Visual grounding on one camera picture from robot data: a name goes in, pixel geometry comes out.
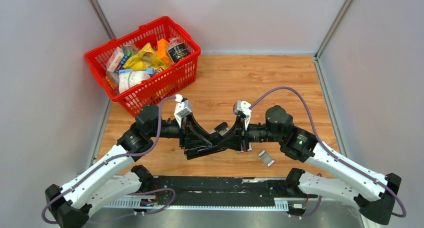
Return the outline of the black and grey stapler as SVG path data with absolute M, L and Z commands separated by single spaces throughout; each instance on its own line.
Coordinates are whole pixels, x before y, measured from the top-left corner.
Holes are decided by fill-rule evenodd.
M 215 145 L 217 145 L 221 140 L 221 137 L 218 135 L 218 133 L 215 132 L 215 130 L 212 133 L 209 133 L 209 136 L 210 136 L 210 140 L 212 140 L 212 142 Z

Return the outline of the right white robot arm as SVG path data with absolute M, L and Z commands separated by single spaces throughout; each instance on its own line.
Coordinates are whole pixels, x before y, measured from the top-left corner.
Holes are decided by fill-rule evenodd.
M 213 148 L 245 152 L 254 142 L 277 142 L 285 156 L 332 174 L 332 178 L 324 179 L 294 168 L 286 177 L 288 195 L 305 193 L 336 199 L 357 208 L 375 223 L 389 223 L 402 181 L 398 175 L 373 171 L 341 155 L 315 133 L 295 126 L 293 117 L 281 106 L 267 109 L 264 124 L 250 124 L 249 103 L 237 104 L 234 113 L 236 120 L 228 132 L 213 133 Z

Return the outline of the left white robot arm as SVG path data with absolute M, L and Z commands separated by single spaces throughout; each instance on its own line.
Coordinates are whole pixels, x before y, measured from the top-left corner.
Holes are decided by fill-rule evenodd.
M 192 114 L 189 100 L 178 101 L 173 120 L 162 119 L 162 105 L 143 107 L 109 152 L 75 179 L 52 184 L 45 190 L 47 213 L 52 224 L 60 227 L 82 227 L 105 205 L 125 195 L 138 192 L 153 194 L 152 174 L 137 161 L 150 153 L 160 138 L 176 138 L 180 144 L 197 154 L 207 154 L 222 139 L 227 124 L 212 132 L 199 126 Z

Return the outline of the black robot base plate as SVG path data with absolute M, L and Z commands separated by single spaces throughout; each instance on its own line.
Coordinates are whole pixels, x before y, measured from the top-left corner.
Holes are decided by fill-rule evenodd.
M 281 178 L 154 176 L 144 166 L 136 165 L 141 187 L 136 197 L 145 208 L 243 210 L 294 208 L 303 209 L 310 197 L 291 187 Z

